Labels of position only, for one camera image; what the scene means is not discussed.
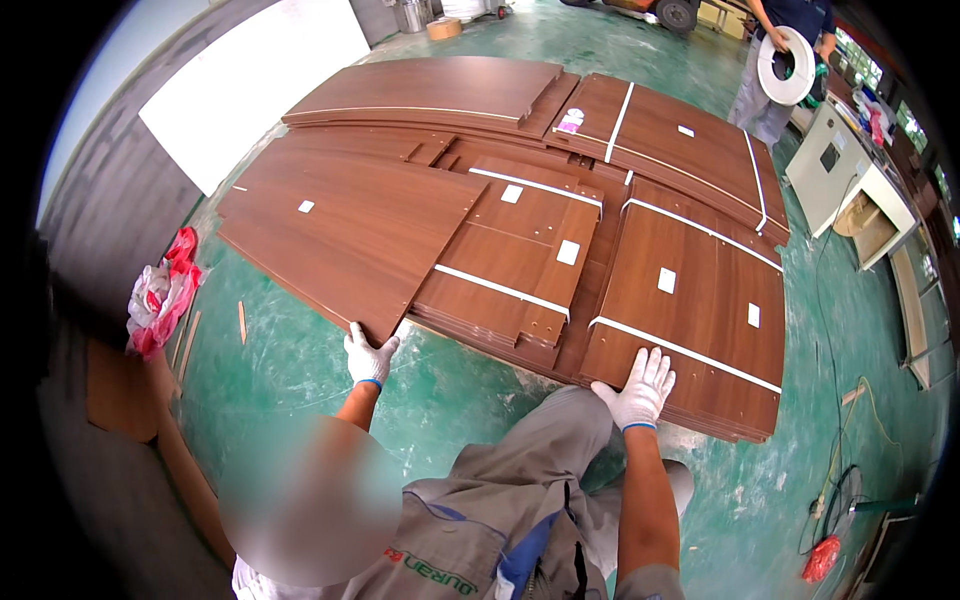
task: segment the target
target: yellow cable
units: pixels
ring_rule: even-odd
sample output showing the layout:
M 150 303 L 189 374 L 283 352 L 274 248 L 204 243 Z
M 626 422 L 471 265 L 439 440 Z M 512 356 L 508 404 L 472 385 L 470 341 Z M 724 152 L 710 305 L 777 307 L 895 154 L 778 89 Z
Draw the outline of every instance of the yellow cable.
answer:
M 887 430 L 883 427 L 883 423 L 880 422 L 880 417 L 876 413 L 876 400 L 874 399 L 874 390 L 873 388 L 870 387 L 870 381 L 863 375 L 860 375 L 860 378 L 857 379 L 856 381 L 856 395 L 853 397 L 853 402 L 850 405 L 850 410 L 847 412 L 847 418 L 844 419 L 843 421 L 843 427 L 840 428 L 840 437 L 842 439 L 844 433 L 847 431 L 847 423 L 850 422 L 850 417 L 853 414 L 853 409 L 856 408 L 856 402 L 860 399 L 860 382 L 861 381 L 863 381 L 863 383 L 866 384 L 867 392 L 870 393 L 870 404 L 874 409 L 874 420 L 876 421 L 876 425 L 880 428 L 880 433 L 883 434 L 883 438 L 887 441 L 887 443 L 889 445 L 894 446 L 897 449 L 897 451 L 900 453 L 900 471 L 902 471 L 903 470 L 903 446 L 900 444 L 900 442 L 894 442 L 893 440 L 891 440 L 890 436 L 887 435 Z M 830 467 L 827 469 L 827 476 L 824 478 L 824 486 L 820 489 L 820 495 L 817 496 L 818 509 L 817 509 L 816 515 L 814 515 L 814 519 L 816 520 L 820 520 L 821 510 L 823 509 L 824 500 L 825 500 L 824 496 L 827 494 L 827 487 L 829 486 L 829 483 L 830 483 L 830 476 L 833 474 L 833 467 L 836 465 L 837 454 L 840 451 L 841 442 L 842 440 L 838 440 L 836 447 L 833 449 L 833 456 L 830 458 Z
M 873 409 L 874 409 L 874 420 L 876 421 L 876 426 L 878 426 L 878 427 L 880 428 L 880 433 L 883 434 L 883 438 L 887 441 L 887 443 L 888 443 L 889 445 L 895 446 L 895 447 L 897 448 L 897 451 L 900 453 L 900 470 L 903 471 L 903 467 L 904 467 L 904 464 L 903 464 L 903 445 L 900 444 L 900 442 L 894 442 L 893 440 L 890 439 L 890 436 L 887 435 L 887 430 L 883 427 L 883 423 L 880 422 L 880 417 L 879 417 L 879 415 L 876 413 L 876 400 L 874 400 L 874 390 L 870 387 L 870 381 L 868 381 L 867 378 L 864 377 L 863 375 L 860 375 L 860 380 L 862 380 L 864 383 L 867 384 L 867 391 L 870 392 L 870 405 L 871 405 L 871 406 L 873 407 Z M 857 381 L 856 387 L 857 387 L 857 389 L 860 388 L 860 381 L 859 381 L 859 380 Z

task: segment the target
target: blue cuff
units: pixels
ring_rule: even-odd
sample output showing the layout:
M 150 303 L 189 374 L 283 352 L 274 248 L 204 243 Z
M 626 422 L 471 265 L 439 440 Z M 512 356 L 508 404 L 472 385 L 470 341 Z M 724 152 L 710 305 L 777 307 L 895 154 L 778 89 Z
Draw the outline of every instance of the blue cuff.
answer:
M 380 388 L 380 391 L 383 392 L 383 384 L 377 381 L 376 379 L 361 379 L 360 381 L 357 381 L 357 383 L 363 383 L 364 381 L 370 381 L 372 383 L 375 383 L 376 387 Z
M 627 429 L 630 429 L 631 427 L 650 427 L 654 431 L 657 431 L 657 426 L 651 423 L 630 423 L 629 425 L 623 428 L 623 431 L 621 433 L 627 433 Z

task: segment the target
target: stack of wooden boards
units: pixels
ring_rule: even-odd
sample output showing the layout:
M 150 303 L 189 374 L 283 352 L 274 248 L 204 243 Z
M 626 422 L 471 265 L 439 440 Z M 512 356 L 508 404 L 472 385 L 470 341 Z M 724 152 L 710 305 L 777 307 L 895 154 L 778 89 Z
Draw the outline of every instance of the stack of wooden boards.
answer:
M 219 235 L 334 323 L 378 346 L 407 316 L 580 385 L 621 387 L 660 345 L 666 420 L 773 434 L 789 228 L 755 138 L 639 85 L 483 57 L 348 67 L 283 121 Z

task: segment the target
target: embroidered logo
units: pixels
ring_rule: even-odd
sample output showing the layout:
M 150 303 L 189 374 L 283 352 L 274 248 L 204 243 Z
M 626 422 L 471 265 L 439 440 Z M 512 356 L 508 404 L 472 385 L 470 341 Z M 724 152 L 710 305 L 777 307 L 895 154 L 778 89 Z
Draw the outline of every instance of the embroidered logo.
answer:
M 461 595 L 469 596 L 478 590 L 477 586 L 464 579 L 463 576 L 438 569 L 427 561 L 418 559 L 406 550 L 394 550 L 394 548 L 388 546 L 387 549 L 383 551 L 383 555 L 393 563 L 400 563 L 402 561 L 403 566 L 416 572 L 422 578 L 429 579 L 441 586 L 450 586 L 460 592 Z

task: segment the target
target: gray pants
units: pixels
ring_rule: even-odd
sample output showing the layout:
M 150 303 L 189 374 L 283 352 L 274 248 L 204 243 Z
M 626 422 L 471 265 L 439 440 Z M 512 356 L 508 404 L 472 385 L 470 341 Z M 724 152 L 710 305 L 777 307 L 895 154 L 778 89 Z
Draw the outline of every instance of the gray pants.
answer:
M 747 63 L 743 66 L 743 75 L 740 78 L 740 89 L 736 92 L 733 106 L 727 120 L 741 130 L 746 131 L 751 119 L 756 117 L 754 135 L 767 145 L 770 154 L 774 144 L 780 139 L 786 124 L 790 122 L 790 113 L 793 107 L 785 107 L 770 100 L 767 93 L 760 86 L 760 79 L 756 74 L 756 57 L 760 53 L 760 40 L 754 37 L 750 42 L 750 52 L 747 54 Z
M 468 446 L 457 459 L 451 477 L 475 478 L 501 484 L 550 482 L 573 475 L 579 481 L 613 433 L 613 418 L 591 390 L 566 386 L 548 396 L 494 446 Z M 677 461 L 664 460 L 677 515 L 693 496 L 693 475 Z M 591 494 L 575 490 L 570 508 L 587 543 L 588 557 L 603 576 L 616 568 L 623 475 Z

